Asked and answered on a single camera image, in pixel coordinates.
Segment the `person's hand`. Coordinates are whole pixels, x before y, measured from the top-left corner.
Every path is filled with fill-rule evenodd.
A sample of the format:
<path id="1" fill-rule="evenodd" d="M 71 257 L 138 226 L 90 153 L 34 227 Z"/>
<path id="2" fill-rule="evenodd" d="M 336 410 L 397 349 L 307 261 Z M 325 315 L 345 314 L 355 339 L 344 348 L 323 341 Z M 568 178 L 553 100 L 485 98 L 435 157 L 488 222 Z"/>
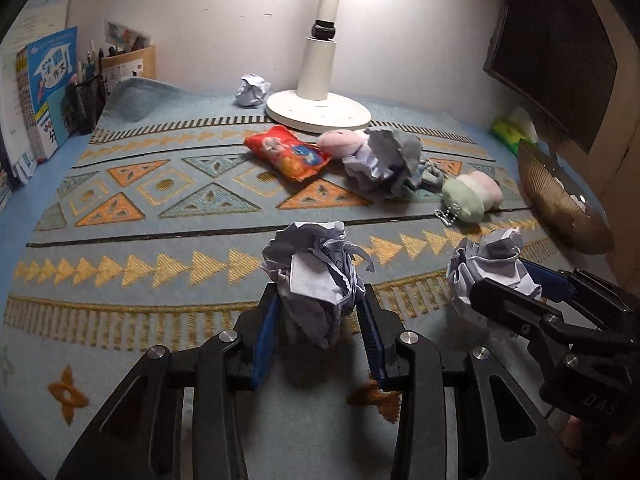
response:
<path id="1" fill-rule="evenodd" d="M 576 450 L 582 446 L 582 421 L 577 417 L 570 416 L 566 425 L 560 432 L 562 445 L 570 450 Z"/>

